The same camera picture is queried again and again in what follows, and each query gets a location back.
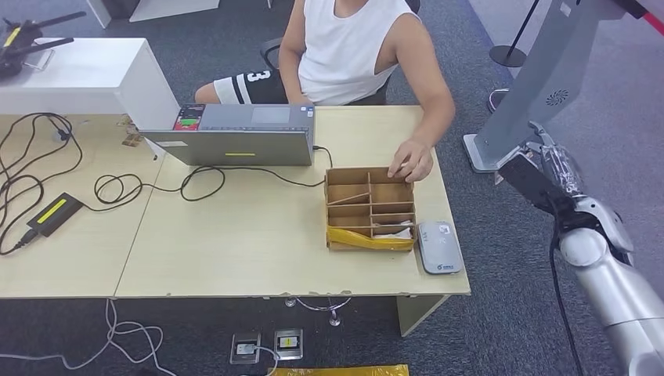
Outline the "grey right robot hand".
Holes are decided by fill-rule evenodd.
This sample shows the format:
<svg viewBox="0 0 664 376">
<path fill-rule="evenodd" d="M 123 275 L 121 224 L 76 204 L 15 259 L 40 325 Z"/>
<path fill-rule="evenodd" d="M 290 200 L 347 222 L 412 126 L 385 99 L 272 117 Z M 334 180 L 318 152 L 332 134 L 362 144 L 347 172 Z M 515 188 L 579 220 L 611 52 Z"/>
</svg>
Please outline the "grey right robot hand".
<svg viewBox="0 0 664 376">
<path fill-rule="evenodd" d="M 554 216 L 570 214 L 576 199 L 584 196 L 579 166 L 542 125 L 530 121 L 529 127 L 540 141 L 515 148 L 500 162 L 498 173 L 539 210 Z"/>
</svg>

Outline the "person's left hand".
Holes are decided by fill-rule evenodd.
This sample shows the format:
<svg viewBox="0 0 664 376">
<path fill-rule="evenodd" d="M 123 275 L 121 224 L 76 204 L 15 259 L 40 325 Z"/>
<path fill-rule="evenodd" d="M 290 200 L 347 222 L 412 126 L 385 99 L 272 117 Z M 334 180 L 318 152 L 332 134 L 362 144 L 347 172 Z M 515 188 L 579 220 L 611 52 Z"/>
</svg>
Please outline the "person's left hand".
<svg viewBox="0 0 664 376">
<path fill-rule="evenodd" d="M 426 178 L 433 168 L 432 147 L 410 138 L 402 142 L 388 167 L 389 178 L 415 183 Z"/>
</svg>

